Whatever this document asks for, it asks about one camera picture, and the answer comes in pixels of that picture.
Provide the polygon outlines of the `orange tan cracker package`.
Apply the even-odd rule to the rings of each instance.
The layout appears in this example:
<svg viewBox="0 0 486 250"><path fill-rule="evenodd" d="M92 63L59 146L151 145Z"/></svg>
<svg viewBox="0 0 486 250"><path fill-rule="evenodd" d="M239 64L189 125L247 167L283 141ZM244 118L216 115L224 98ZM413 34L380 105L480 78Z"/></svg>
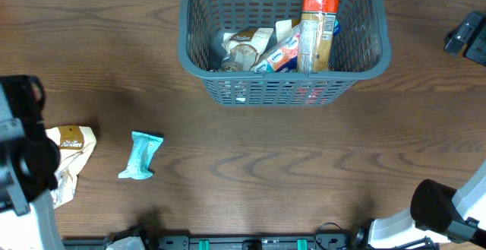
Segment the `orange tan cracker package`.
<svg viewBox="0 0 486 250"><path fill-rule="evenodd" d="M327 71L339 0L303 0L298 44L298 70Z"/></svg>

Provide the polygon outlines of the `blue tissue multipack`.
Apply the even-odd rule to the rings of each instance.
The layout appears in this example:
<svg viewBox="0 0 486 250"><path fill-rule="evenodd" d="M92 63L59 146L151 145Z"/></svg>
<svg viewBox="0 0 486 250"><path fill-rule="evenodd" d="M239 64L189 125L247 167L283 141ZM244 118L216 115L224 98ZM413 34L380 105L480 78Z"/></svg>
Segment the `blue tissue multipack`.
<svg viewBox="0 0 486 250"><path fill-rule="evenodd" d="M250 70L255 73L297 71L299 36L300 24L284 40L267 49Z"/></svg>

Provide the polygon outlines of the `beige nut snack bag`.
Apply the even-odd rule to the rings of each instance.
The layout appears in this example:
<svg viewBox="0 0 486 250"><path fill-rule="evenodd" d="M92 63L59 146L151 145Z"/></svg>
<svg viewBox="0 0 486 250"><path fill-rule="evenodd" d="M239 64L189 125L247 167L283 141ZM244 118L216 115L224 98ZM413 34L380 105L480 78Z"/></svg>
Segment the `beige nut snack bag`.
<svg viewBox="0 0 486 250"><path fill-rule="evenodd" d="M275 23L276 40L278 42L284 40L293 31L293 29L300 24L300 21L301 21L300 19L288 19L288 20L277 21Z"/></svg>

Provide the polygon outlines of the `grey plastic basket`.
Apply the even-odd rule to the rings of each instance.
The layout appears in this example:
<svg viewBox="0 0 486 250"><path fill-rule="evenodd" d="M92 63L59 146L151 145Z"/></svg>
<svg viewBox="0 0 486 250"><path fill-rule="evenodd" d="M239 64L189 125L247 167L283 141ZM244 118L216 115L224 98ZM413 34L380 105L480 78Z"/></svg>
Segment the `grey plastic basket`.
<svg viewBox="0 0 486 250"><path fill-rule="evenodd" d="M383 0L181 0L178 57L224 106L320 106L391 48Z"/></svg>

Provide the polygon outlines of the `small teal white packet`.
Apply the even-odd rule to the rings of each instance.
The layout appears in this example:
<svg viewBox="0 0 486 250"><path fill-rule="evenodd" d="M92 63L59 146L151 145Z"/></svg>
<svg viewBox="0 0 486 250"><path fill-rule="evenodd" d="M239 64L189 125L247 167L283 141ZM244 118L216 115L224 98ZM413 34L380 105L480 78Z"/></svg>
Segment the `small teal white packet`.
<svg viewBox="0 0 486 250"><path fill-rule="evenodd" d="M156 132L133 131L131 136L134 142L131 155L126 168L118 174L118 178L148 179L153 175L149 166L154 154L164 142L164 135Z"/></svg>

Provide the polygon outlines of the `beige brown snack bag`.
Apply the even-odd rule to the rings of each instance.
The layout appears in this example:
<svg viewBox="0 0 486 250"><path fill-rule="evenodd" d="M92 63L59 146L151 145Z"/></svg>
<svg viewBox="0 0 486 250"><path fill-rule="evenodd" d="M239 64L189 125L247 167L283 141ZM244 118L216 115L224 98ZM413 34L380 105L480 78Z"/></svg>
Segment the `beige brown snack bag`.
<svg viewBox="0 0 486 250"><path fill-rule="evenodd" d="M96 136L90 127L79 125L49 128L46 134L57 144L61 156L55 171L58 187L51 190L53 206L57 208L74 199L78 175L96 146Z"/></svg>

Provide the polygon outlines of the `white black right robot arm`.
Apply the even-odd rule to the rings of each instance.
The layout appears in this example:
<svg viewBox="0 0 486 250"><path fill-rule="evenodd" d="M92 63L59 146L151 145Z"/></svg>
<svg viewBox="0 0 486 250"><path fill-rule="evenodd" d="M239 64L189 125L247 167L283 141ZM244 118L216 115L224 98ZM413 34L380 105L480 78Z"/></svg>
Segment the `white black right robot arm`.
<svg viewBox="0 0 486 250"><path fill-rule="evenodd" d="M425 179L410 207L361 227L355 249L439 249L441 243L485 247L485 165L459 189Z"/></svg>

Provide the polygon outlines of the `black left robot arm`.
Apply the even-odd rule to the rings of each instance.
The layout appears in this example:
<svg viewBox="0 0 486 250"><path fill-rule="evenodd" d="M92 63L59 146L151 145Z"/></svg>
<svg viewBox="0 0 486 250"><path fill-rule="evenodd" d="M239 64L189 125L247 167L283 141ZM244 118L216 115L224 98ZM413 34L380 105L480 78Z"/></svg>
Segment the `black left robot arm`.
<svg viewBox="0 0 486 250"><path fill-rule="evenodd" d="M3 249L146 249L132 229L106 239L63 241L51 192L58 186L58 146L45 132L39 78L1 78L1 247Z"/></svg>

